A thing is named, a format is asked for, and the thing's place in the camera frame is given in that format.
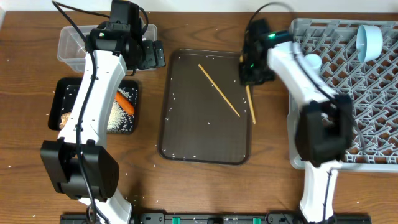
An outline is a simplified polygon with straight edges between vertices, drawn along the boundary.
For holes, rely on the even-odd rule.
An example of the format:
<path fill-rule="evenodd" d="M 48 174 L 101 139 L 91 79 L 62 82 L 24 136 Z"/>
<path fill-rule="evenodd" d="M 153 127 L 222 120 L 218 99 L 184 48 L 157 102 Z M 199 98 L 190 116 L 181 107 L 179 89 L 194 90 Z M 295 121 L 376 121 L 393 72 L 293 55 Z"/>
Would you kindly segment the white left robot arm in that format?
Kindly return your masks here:
<path fill-rule="evenodd" d="M 128 70 L 164 67 L 161 41 L 129 32 L 93 29 L 86 40 L 85 72 L 71 115 L 40 156 L 56 192 L 88 207 L 88 223 L 129 223 L 132 205 L 118 189 L 119 165 L 106 150 L 111 108 Z"/>

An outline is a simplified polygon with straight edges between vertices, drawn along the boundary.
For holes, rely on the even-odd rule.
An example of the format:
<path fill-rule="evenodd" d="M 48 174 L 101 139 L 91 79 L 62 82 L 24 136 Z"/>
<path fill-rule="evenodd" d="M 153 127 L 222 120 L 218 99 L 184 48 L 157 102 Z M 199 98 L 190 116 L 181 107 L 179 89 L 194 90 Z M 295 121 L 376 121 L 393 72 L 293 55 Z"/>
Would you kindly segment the light blue bowl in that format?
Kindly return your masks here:
<path fill-rule="evenodd" d="M 356 49 L 359 50 L 358 60 L 361 63 L 375 60 L 380 56 L 383 36 L 379 27 L 360 25 L 356 37 Z"/>

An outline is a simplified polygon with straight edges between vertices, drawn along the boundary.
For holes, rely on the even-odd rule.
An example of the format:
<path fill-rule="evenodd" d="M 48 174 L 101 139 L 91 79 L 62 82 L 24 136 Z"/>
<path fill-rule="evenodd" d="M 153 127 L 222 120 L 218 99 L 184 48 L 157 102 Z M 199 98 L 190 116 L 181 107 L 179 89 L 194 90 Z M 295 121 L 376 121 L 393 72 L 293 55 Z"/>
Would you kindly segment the light blue cup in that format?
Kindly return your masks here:
<path fill-rule="evenodd" d="M 308 62 L 308 64 L 311 66 L 312 69 L 316 71 L 320 71 L 321 66 L 322 66 L 322 59 L 319 55 L 317 54 L 307 54 L 305 56 L 305 60 Z"/>

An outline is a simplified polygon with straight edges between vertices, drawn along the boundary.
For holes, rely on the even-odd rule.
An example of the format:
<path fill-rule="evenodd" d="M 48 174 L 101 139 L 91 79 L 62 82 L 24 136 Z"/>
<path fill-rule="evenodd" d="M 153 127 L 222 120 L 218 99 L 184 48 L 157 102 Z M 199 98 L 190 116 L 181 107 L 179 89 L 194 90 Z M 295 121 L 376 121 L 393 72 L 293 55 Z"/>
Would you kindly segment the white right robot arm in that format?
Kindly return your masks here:
<path fill-rule="evenodd" d="M 276 75 L 299 109 L 294 141 L 305 163 L 301 213 L 307 223 L 329 223 L 334 218 L 338 171 L 353 140 L 352 100 L 337 94 L 315 73 L 289 31 L 246 29 L 239 63 L 241 83 L 260 85 Z"/>

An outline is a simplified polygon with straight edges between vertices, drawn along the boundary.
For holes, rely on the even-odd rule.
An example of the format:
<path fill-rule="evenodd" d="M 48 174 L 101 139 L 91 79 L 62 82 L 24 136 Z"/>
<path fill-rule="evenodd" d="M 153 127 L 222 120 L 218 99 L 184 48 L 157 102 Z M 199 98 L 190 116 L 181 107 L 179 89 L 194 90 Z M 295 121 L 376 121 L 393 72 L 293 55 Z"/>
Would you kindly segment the wooden chopstick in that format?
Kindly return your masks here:
<path fill-rule="evenodd" d="M 207 77 L 207 79 L 211 82 L 213 87 L 217 90 L 217 92 L 221 95 L 221 97 L 225 100 L 225 102 L 229 105 L 229 107 L 234 111 L 234 113 L 238 116 L 241 117 L 236 108 L 232 105 L 232 103 L 229 101 L 229 99 L 225 96 L 225 94 L 221 91 L 221 89 L 218 87 L 218 85 L 214 82 L 214 80 L 210 77 L 208 72 L 203 68 L 201 64 L 198 64 L 198 67 L 200 70 L 203 72 L 203 74 Z"/>
<path fill-rule="evenodd" d="M 240 55 L 239 56 L 239 62 L 243 62 L 243 56 Z M 252 123 L 256 124 L 256 116 L 255 116 L 255 112 L 254 112 L 254 107 L 253 107 L 253 103 L 252 103 L 252 96 L 251 96 L 251 91 L 250 91 L 250 86 L 246 85 L 245 87 L 246 89 L 246 94 L 247 94 L 247 98 L 248 98 L 248 103 L 249 103 L 249 109 L 250 109 L 250 114 L 251 114 L 251 118 L 252 118 Z"/>

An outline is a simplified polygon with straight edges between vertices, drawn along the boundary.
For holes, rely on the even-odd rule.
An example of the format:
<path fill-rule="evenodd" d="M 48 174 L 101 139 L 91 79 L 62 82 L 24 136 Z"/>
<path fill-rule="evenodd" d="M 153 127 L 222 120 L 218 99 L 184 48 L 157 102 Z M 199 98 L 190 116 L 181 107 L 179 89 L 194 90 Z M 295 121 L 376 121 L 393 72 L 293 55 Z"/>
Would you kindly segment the orange carrot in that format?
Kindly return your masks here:
<path fill-rule="evenodd" d="M 119 91 L 116 92 L 115 100 L 120 105 L 120 107 L 126 112 L 126 114 L 128 114 L 129 116 L 133 116 L 135 114 L 134 106 Z"/>

